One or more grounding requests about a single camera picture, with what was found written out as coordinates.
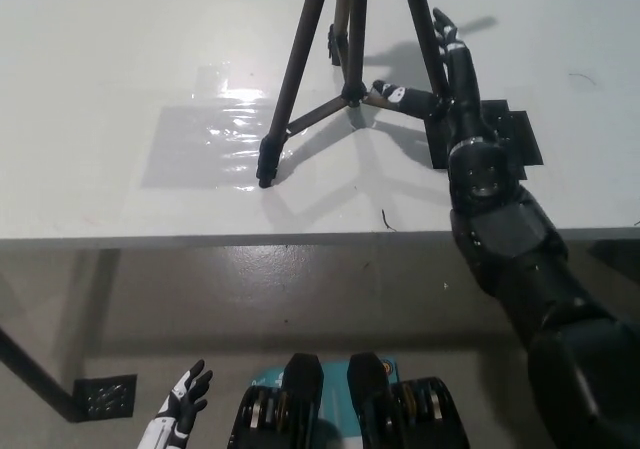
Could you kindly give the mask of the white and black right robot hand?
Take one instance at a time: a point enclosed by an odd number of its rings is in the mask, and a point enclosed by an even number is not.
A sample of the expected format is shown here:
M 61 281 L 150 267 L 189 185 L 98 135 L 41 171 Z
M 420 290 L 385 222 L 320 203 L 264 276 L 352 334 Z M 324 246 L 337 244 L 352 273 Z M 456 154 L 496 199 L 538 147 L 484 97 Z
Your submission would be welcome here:
M 471 52 L 460 39 L 458 27 L 438 8 L 433 10 L 433 25 L 439 50 L 438 62 L 446 72 L 448 93 L 438 96 L 383 80 L 373 82 L 372 93 L 405 115 L 429 122 L 446 121 L 451 134 L 451 151 L 466 144 L 496 145 L 497 133 L 482 115 Z

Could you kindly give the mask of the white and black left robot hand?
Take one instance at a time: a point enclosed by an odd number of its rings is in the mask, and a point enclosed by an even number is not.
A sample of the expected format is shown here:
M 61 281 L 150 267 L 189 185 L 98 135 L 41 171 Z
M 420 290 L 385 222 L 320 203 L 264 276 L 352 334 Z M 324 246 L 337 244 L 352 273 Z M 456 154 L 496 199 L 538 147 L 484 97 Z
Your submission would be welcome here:
M 213 371 L 198 360 L 171 389 L 156 416 L 147 425 L 138 449 L 185 449 L 197 415 L 207 406 Z

